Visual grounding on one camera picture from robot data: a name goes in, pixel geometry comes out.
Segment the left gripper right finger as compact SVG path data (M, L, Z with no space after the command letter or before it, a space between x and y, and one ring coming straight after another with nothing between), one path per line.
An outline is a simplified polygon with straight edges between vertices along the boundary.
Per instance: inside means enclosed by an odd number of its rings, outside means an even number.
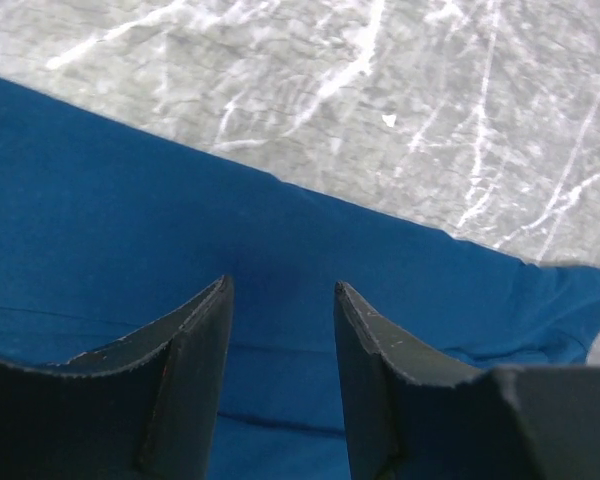
M481 370L335 288L355 479L600 479L600 366Z

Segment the blue t-shirt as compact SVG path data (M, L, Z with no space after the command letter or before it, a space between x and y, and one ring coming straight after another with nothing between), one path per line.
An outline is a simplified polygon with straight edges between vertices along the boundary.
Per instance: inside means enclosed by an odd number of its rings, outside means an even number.
M530 264L0 78L0 357L67 363L223 276L233 315L202 479L355 479L338 283L481 370L588 366L600 332L600 268Z

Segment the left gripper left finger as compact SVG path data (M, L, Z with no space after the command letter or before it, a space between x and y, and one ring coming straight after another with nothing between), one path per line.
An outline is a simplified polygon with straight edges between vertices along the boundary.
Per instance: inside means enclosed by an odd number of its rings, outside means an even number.
M228 352L223 276L64 364L0 357L0 479L202 479Z

